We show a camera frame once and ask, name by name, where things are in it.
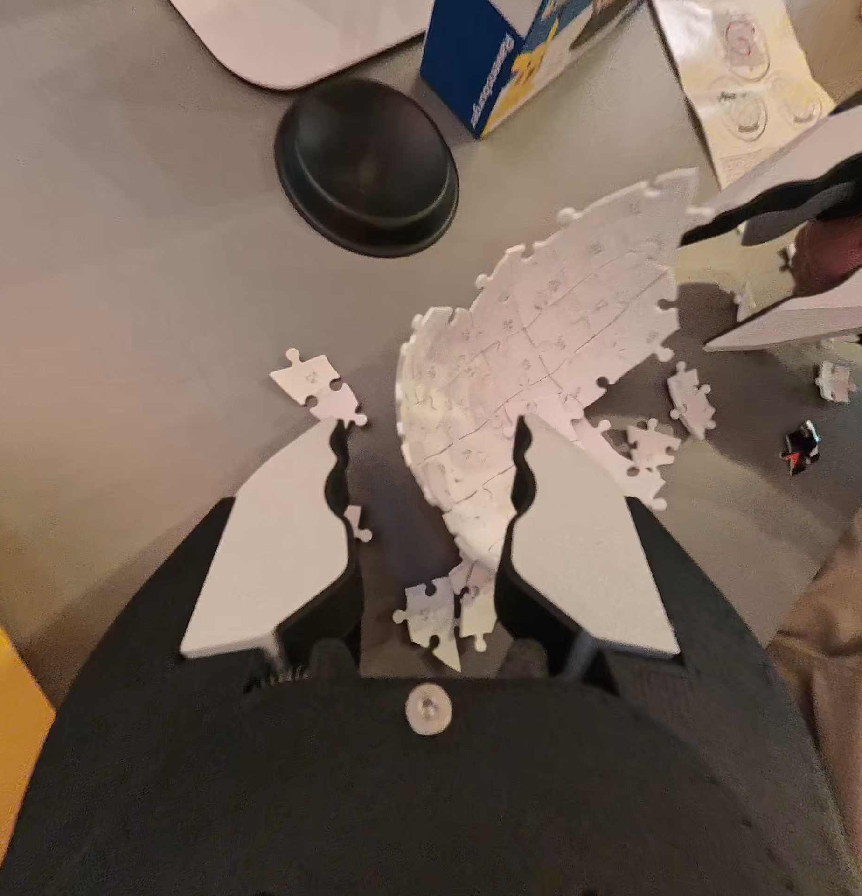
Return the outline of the colourful puzzle piece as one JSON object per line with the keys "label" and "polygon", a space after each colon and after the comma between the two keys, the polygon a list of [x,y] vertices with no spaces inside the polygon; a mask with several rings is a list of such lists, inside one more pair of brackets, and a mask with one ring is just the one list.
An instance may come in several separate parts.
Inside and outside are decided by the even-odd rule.
{"label": "colourful puzzle piece", "polygon": [[790,476],[806,472],[820,460],[821,437],[812,420],[806,420],[785,435],[785,450],[781,459]]}

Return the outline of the white document stand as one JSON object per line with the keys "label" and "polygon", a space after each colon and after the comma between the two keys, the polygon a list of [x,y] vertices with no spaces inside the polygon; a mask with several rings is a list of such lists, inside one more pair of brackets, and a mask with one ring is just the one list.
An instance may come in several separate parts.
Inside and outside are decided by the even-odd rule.
{"label": "white document stand", "polygon": [[422,36],[432,1],[172,1],[225,69],[296,91]]}

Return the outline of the partly built puzzle ball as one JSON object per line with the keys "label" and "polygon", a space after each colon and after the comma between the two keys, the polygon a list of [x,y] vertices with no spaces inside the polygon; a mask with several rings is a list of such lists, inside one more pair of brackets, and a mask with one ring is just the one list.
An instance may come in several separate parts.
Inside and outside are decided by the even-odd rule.
{"label": "partly built puzzle ball", "polygon": [[618,454],[585,411],[640,364],[673,358],[671,262],[685,233],[713,216],[694,204],[698,186],[698,170],[685,168],[564,208],[550,237],[507,249],[477,277],[469,308],[414,318],[395,378],[397,433],[465,561],[499,563],[514,514],[515,430],[527,414],[610,455],[627,495],[666,507],[663,479]]}

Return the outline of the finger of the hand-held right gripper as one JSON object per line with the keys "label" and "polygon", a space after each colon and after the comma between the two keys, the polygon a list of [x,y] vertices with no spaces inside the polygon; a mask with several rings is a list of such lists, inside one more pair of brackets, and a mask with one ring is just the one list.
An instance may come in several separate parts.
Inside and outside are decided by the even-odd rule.
{"label": "finger of the hand-held right gripper", "polygon": [[787,297],[705,342],[706,352],[765,350],[862,334],[862,268],[812,296]]}
{"label": "finger of the hand-held right gripper", "polygon": [[743,245],[781,238],[812,219],[862,213],[862,98],[849,98],[709,204],[711,222],[689,230],[692,245],[743,228]]}

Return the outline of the folded instruction leaflet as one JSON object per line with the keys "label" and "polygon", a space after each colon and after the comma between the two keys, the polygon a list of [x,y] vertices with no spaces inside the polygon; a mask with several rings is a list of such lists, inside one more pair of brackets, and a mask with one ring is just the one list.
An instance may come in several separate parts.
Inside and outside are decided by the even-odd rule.
{"label": "folded instruction leaflet", "polygon": [[836,102],[814,79],[784,2],[651,6],[720,188],[834,111]]}

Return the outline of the yellow plastic bin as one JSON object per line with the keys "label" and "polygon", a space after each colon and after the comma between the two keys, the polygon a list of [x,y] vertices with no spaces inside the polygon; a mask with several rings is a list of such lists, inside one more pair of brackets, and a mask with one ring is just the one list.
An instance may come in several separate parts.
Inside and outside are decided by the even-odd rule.
{"label": "yellow plastic bin", "polygon": [[51,704],[0,624],[0,854],[53,720]]}

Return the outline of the printed puzzle box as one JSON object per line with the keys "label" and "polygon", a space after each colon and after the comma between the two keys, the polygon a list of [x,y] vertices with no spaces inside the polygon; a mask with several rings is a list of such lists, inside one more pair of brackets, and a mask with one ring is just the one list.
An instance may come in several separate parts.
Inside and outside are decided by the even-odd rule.
{"label": "printed puzzle box", "polygon": [[640,7],[640,1],[436,1],[419,73],[477,140]]}

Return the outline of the black round ball stand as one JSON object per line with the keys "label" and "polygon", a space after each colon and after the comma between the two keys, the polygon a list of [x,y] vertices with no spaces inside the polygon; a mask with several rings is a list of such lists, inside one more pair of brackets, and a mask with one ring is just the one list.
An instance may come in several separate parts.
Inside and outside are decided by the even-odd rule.
{"label": "black round ball stand", "polygon": [[323,82],[297,97],[273,143],[280,186],[326,240],[372,258],[423,252],[451,226],[459,175],[422,106],[362,77]]}

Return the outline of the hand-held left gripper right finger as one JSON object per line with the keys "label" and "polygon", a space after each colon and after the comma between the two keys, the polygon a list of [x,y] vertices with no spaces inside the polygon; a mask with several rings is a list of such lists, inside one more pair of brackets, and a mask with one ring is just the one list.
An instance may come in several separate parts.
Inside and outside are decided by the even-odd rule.
{"label": "hand-held left gripper right finger", "polygon": [[555,678],[583,678],[602,650],[681,655],[631,508],[605,467],[536,416],[519,420],[494,607]]}

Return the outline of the person's beige clothing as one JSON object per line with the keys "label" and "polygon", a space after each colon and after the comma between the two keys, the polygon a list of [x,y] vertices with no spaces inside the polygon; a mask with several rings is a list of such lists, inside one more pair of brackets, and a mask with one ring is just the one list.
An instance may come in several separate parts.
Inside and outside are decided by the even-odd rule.
{"label": "person's beige clothing", "polygon": [[815,739],[862,881],[862,507],[768,654]]}

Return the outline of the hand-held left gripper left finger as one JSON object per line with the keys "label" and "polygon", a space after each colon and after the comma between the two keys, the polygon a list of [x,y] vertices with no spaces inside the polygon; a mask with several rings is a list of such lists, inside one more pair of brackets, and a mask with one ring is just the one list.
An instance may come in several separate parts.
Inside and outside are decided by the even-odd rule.
{"label": "hand-held left gripper left finger", "polygon": [[259,651],[289,674],[333,641],[359,665],[365,598],[347,466],[344,423],[322,420],[247,478],[182,637],[185,659]]}

